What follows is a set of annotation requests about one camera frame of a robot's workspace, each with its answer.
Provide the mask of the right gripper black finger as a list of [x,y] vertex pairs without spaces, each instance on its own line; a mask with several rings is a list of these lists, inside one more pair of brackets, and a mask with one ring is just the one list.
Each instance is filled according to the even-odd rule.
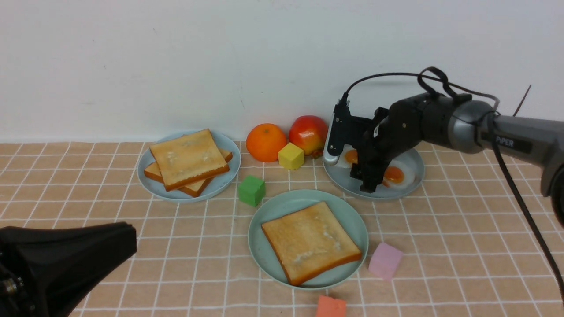
[[360,190],[367,193],[373,193],[383,181],[383,170],[361,170],[361,186]]

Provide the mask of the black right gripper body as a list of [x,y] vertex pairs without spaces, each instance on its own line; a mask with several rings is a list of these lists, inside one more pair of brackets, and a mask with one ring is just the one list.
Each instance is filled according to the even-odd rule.
[[362,181],[382,181],[391,161],[421,142],[420,115],[403,107],[379,108],[359,144],[358,162],[350,175]]

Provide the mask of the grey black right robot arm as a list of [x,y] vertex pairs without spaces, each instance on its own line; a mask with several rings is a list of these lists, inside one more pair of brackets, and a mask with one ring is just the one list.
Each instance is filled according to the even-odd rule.
[[563,222],[561,121],[497,115],[488,103],[470,96],[457,102],[424,93],[379,108],[373,119],[354,128],[347,144],[358,151],[361,191],[373,192],[383,169],[420,142],[469,154],[499,150],[541,169],[541,195],[550,197],[556,218]]

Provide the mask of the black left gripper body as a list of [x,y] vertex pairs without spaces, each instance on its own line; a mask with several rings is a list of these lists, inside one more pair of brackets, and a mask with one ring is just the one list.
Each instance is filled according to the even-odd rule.
[[71,229],[8,226],[0,231],[3,317],[68,317],[137,252],[125,222]]

